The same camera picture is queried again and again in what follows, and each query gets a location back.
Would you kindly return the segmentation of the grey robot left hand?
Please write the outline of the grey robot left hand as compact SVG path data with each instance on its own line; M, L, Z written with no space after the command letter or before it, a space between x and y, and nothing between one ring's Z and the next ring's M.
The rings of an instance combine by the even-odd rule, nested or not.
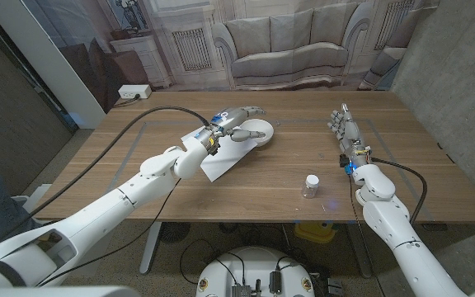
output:
M215 155L220 147L219 138L229 136L234 142L243 142L248 139L262 138L266 134L260 131L239 129L245 120L256 115L264 115L259 106L229 107L213 116L212 120L198 132L194 138L206 148L208 154Z

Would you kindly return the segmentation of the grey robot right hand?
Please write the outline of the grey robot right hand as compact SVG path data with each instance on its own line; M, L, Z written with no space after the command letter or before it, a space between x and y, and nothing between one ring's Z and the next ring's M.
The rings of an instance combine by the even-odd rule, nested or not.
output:
M365 143L364 136L345 103L341 104L341 111L334 110L331 113L327 126L338 139L340 150L355 166L370 163L370 146Z

